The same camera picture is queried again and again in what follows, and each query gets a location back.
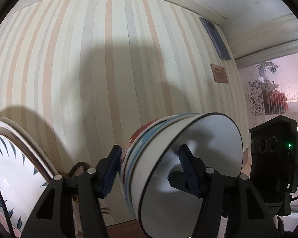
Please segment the striped wallpaper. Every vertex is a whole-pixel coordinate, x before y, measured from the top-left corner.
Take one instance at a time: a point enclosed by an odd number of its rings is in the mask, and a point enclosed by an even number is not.
[[[210,63],[225,67],[228,84],[214,82]],[[248,147],[234,60],[221,60],[199,15],[177,5],[43,0],[0,25],[0,116],[21,125],[59,171],[95,165],[155,118],[212,111],[229,115]],[[113,191],[114,221],[131,219],[118,183]]]

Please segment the plate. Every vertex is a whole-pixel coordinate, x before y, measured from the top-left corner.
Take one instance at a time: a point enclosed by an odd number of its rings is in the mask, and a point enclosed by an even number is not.
[[[11,223],[22,231],[32,209],[48,185],[28,157],[12,140],[0,134],[0,192]]]
[[[7,133],[10,139],[15,140],[17,138],[22,143],[24,143],[29,148],[33,156],[36,157],[37,160],[44,167],[47,168],[47,170],[49,170],[49,174],[51,178],[53,178],[53,176],[58,174],[58,171],[53,166],[53,164],[46,156],[46,154],[43,152],[43,150],[40,148],[40,146],[20,125],[10,120],[9,118],[0,116],[0,127],[5,128],[11,132],[11,134]]]

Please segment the stack of bowls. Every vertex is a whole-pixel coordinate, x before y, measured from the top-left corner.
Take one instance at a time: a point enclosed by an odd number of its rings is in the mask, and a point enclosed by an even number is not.
[[[241,134],[224,114],[186,113],[142,126],[124,148],[119,173],[129,210],[148,237],[192,235],[202,199],[168,182],[171,172],[183,171],[178,157],[182,144],[223,175],[241,172]]]

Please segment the smartphone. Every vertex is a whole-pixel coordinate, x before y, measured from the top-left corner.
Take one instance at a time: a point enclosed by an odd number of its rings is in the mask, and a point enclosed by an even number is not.
[[[201,20],[203,26],[205,27],[205,29],[207,30],[207,33],[209,34],[209,36],[215,46],[215,49],[217,50],[219,57],[224,60],[231,60],[231,57],[226,49],[223,39],[221,38],[220,33],[217,31],[214,24],[212,22],[210,22],[209,20],[204,19],[202,17],[200,18],[200,20]]]

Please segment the blue gripper pad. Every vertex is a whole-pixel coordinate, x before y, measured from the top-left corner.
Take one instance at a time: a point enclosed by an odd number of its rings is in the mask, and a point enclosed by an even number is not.
[[[198,194],[200,193],[200,188],[198,184],[198,175],[196,174],[196,171],[192,164],[194,157],[187,145],[180,146],[179,160],[180,160],[183,172],[186,176],[191,193],[194,194],[195,196],[198,196]]]
[[[111,192],[112,186],[114,184],[117,172],[119,170],[120,165],[120,155],[122,153],[122,149],[119,148],[118,151],[115,153],[112,161],[110,162],[107,171],[104,176],[104,185],[101,193],[104,197]]]

